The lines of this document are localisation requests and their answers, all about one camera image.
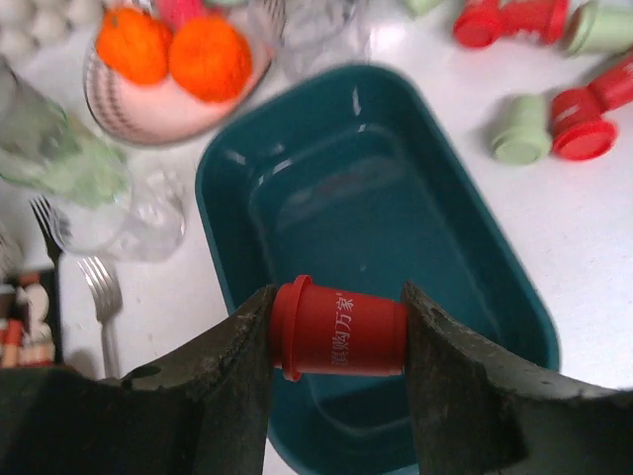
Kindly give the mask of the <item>clear glass tumbler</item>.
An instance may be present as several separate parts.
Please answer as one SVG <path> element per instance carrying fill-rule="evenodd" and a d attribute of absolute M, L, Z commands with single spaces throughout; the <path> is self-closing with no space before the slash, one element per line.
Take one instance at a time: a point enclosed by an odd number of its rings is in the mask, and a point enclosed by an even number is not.
<path fill-rule="evenodd" d="M 172 171 L 113 167 L 82 183 L 77 196 L 53 200 L 53 236 L 75 254 L 164 260 L 185 235 L 182 197 L 183 185 Z"/>

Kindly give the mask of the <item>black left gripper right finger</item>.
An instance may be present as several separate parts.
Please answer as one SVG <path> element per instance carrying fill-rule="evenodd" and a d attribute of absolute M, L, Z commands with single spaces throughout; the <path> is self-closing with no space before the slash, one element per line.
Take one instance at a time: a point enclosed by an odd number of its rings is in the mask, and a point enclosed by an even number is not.
<path fill-rule="evenodd" d="M 421 474 L 629 474 L 632 392 L 540 367 L 412 283 L 406 380 Z"/>

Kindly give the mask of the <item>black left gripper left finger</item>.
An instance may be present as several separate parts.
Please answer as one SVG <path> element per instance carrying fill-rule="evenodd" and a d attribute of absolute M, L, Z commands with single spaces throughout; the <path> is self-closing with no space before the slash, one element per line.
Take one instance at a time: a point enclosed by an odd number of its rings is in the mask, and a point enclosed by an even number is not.
<path fill-rule="evenodd" d="M 270 413 L 273 287 L 122 379 L 1 373 L 5 474 L 259 474 Z"/>

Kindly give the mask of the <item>teal plastic storage basket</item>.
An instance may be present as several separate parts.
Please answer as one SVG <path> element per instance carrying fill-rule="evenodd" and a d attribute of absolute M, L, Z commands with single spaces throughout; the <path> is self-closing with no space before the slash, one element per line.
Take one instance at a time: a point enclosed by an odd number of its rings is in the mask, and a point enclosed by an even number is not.
<path fill-rule="evenodd" d="M 412 85 L 352 64 L 237 119 L 203 154 L 196 198 L 226 307 L 302 274 L 453 319 L 551 370 L 558 336 Z"/>

